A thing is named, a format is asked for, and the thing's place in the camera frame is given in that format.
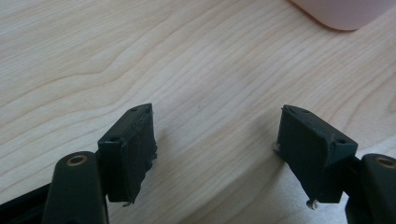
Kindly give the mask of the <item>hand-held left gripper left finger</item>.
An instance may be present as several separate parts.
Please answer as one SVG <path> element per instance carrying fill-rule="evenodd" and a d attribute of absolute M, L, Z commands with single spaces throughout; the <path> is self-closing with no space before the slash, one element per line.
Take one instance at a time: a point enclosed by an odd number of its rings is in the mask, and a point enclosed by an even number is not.
<path fill-rule="evenodd" d="M 157 158 L 152 104 L 128 109 L 98 141 L 97 157 L 107 198 L 134 203 Z"/>

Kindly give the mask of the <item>pink plastic container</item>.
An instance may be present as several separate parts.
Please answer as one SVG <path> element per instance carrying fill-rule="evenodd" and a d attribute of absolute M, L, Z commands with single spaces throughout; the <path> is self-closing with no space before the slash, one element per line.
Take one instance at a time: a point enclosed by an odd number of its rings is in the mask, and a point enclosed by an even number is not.
<path fill-rule="evenodd" d="M 321 24 L 354 31 L 396 7 L 396 0 L 290 0 Z"/>

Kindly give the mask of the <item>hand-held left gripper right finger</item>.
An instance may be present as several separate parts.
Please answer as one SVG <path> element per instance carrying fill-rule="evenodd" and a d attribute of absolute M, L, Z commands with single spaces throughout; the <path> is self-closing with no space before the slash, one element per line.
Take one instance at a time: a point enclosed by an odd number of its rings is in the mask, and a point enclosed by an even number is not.
<path fill-rule="evenodd" d="M 276 154 L 311 202 L 340 202 L 342 175 L 357 149 L 357 142 L 314 113 L 294 105 L 282 107 Z"/>

